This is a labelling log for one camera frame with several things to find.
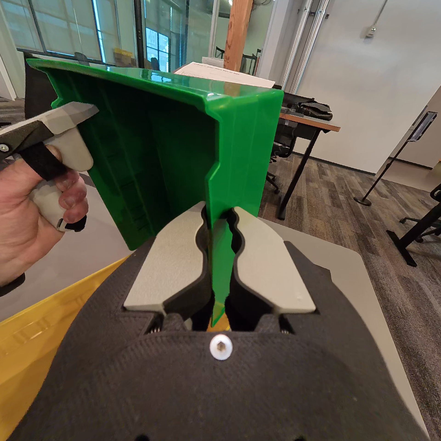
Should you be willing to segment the yellow plastic box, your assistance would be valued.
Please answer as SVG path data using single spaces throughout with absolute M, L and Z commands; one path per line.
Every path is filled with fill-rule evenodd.
M 123 309 L 135 251 L 1 323 L 1 440 L 233 440 L 211 333 Z

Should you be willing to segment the black office chair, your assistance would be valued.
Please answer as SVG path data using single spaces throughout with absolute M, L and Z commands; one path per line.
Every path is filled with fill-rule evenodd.
M 441 232 L 441 185 L 436 186 L 431 192 L 430 197 L 437 201 L 435 205 L 427 214 L 421 218 L 405 217 L 400 220 L 400 223 L 412 221 L 415 225 L 401 238 L 399 243 L 407 247 L 411 242 L 423 242 L 423 237 L 426 235 L 440 235 Z
M 291 140 L 290 145 L 274 141 L 269 163 L 272 164 L 277 162 L 278 158 L 288 158 L 293 153 L 295 142 L 296 137 Z M 275 179 L 276 176 L 273 173 L 267 172 L 266 181 L 274 187 L 274 194 L 278 195 L 280 193 L 280 188 L 275 183 Z

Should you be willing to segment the green plastic box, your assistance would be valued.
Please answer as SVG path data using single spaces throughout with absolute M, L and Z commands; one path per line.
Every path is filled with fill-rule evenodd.
M 226 213 L 257 216 L 283 91 L 139 68 L 99 69 L 28 59 L 57 99 L 93 104 L 79 125 L 89 175 L 133 251 L 181 213 L 206 202 L 217 321 L 233 266 Z

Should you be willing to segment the wall electrical box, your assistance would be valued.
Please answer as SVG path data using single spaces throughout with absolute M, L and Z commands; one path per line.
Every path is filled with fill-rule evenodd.
M 384 11 L 386 5 L 388 4 L 388 2 L 389 2 L 388 0 L 384 0 L 383 1 L 382 5 L 381 5 L 381 7 L 380 7 L 380 9 L 378 11 L 378 14 L 376 15 L 372 25 L 370 27 L 368 27 L 366 32 L 365 32 L 365 35 L 364 35 L 365 39 L 371 39 L 371 38 L 374 37 L 374 35 L 376 33 L 378 22 L 379 22 L 382 14 L 383 14 L 383 11 Z

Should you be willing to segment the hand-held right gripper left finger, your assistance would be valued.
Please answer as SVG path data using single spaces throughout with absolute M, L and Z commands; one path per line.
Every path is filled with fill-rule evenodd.
M 155 237 L 124 301 L 129 311 L 179 314 L 188 329 L 206 330 L 212 315 L 210 233 L 201 201 Z

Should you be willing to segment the wooden-top desk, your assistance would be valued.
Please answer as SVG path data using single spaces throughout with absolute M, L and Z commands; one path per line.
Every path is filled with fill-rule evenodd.
M 282 102 L 282 109 L 280 112 L 279 120 L 283 120 L 286 126 L 288 124 L 295 123 L 295 127 L 293 127 L 293 138 L 296 137 L 296 140 L 305 139 L 305 140 L 309 140 L 310 142 L 308 147 L 306 148 L 305 153 L 303 154 L 299 166 L 296 169 L 294 177 L 292 178 L 290 185 L 288 186 L 288 189 L 280 202 L 277 217 L 279 220 L 282 221 L 285 220 L 286 218 L 286 208 L 288 202 L 295 190 L 297 183 L 301 178 L 307 160 L 311 155 L 312 149 L 318 139 L 319 134 L 322 132 L 328 133 L 330 131 L 338 133 L 340 131 L 340 127 L 332 124 L 330 121 L 324 121 L 321 119 L 306 117 L 300 113 L 295 112 L 295 105 L 298 102 L 303 102 L 308 100 L 314 100 L 314 99 L 284 92 L 284 98 Z

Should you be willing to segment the black desk frame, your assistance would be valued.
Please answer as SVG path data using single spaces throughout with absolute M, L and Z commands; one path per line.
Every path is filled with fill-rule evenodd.
M 441 203 L 434 206 L 421 220 L 419 220 L 402 238 L 399 238 L 393 231 L 387 230 L 387 234 L 392 240 L 406 264 L 417 267 L 417 263 L 407 250 L 413 241 L 424 233 L 441 216 Z

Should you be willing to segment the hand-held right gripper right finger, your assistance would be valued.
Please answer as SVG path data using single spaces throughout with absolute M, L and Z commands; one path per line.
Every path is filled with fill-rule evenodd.
M 233 207 L 227 222 L 234 260 L 225 301 L 233 331 L 253 331 L 262 316 L 314 313 L 317 307 L 285 242 L 261 219 Z

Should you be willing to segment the black sign stand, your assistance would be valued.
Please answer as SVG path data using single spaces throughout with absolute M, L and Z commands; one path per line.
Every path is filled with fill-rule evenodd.
M 433 121 L 437 118 L 438 112 L 428 111 L 422 116 L 417 124 L 414 125 L 414 128 L 408 138 L 405 140 L 404 144 L 399 148 L 399 150 L 395 153 L 393 157 L 391 157 L 390 161 L 387 163 L 383 171 L 379 174 L 378 178 L 366 192 L 366 194 L 362 197 L 354 197 L 354 201 L 363 205 L 363 206 L 371 206 L 372 202 L 368 199 L 368 196 L 372 192 L 372 190 L 378 185 L 379 181 L 383 178 L 384 174 L 389 170 L 391 165 L 397 160 L 400 153 L 410 142 L 417 142 L 422 138 L 424 133 L 427 131 L 428 127 L 433 123 Z

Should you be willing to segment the wooden post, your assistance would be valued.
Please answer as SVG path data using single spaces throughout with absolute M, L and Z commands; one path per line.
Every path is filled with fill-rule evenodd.
M 223 68 L 239 72 L 251 16 L 252 0 L 234 0 L 230 9 Z

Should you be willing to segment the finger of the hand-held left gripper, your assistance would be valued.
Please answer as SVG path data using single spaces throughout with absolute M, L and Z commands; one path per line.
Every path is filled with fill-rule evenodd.
M 0 160 L 19 154 L 42 142 L 60 151 L 62 163 L 85 172 L 93 166 L 92 156 L 78 125 L 98 113 L 92 104 L 70 102 L 30 119 L 6 126 L 0 131 Z

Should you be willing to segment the black bag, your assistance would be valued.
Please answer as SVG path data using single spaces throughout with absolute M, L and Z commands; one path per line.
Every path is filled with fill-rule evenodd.
M 324 121 L 331 121 L 333 118 L 333 113 L 329 105 L 318 103 L 314 100 L 298 102 L 295 105 L 295 112 L 306 117 L 321 119 Z

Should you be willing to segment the person's left hand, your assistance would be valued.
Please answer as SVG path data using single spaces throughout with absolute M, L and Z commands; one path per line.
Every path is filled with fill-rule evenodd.
M 17 280 L 61 240 L 58 231 L 29 194 L 42 181 L 23 159 L 17 159 L 0 173 L 0 285 L 16 285 Z M 59 205 L 65 209 L 63 220 L 81 221 L 88 212 L 86 186 L 77 171 L 68 169 L 54 179 L 61 191 Z

